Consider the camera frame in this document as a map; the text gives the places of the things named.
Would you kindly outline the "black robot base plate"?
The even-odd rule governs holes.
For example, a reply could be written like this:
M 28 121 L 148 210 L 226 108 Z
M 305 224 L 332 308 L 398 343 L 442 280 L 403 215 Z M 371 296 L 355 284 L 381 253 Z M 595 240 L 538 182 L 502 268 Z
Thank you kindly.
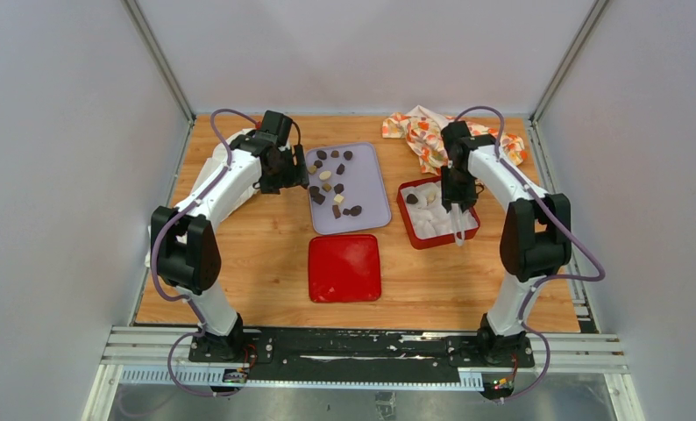
M 246 329 L 237 351 L 214 339 L 193 339 L 192 362 L 242 363 L 253 380 L 286 382 L 447 383 L 461 368 L 532 368 L 528 339 L 493 351 L 473 332 L 332 328 Z

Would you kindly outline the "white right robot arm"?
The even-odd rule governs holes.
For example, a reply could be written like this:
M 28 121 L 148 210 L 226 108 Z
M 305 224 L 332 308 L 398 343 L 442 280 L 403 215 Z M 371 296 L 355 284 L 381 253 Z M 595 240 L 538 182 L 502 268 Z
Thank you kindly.
M 499 247 L 504 280 L 480 321 L 476 344 L 480 360 L 495 367 L 526 346 L 522 324 L 537 296 L 535 283 L 556 274 L 572 257 L 572 242 L 564 233 L 571 206 L 565 195 L 548 193 L 513 165 L 494 136 L 474 135 L 464 121 L 449 123 L 441 135 L 447 154 L 442 205 L 456 242 L 465 240 L 462 216 L 477 203 L 479 183 L 506 212 Z

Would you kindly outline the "metal tweezers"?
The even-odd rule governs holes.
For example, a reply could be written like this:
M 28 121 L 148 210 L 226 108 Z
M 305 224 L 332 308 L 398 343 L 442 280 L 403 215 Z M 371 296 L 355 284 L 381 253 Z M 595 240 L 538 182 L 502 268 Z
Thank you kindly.
M 465 229 L 463 211 L 458 203 L 453 203 L 451 205 L 450 220 L 454 242 L 457 246 L 461 247 L 465 243 Z

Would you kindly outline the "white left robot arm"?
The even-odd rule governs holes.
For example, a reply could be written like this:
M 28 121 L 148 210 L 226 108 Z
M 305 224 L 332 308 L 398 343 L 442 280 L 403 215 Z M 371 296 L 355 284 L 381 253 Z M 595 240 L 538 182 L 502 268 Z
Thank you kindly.
M 189 306 L 198 322 L 194 345 L 224 362 L 238 360 L 246 345 L 243 319 L 217 283 L 217 227 L 257 192 L 278 195 L 309 185 L 302 144 L 289 140 L 299 125 L 277 111 L 266 111 L 253 124 L 220 137 L 198 186 L 175 206 L 158 207 L 149 227 L 155 289 L 164 300 Z

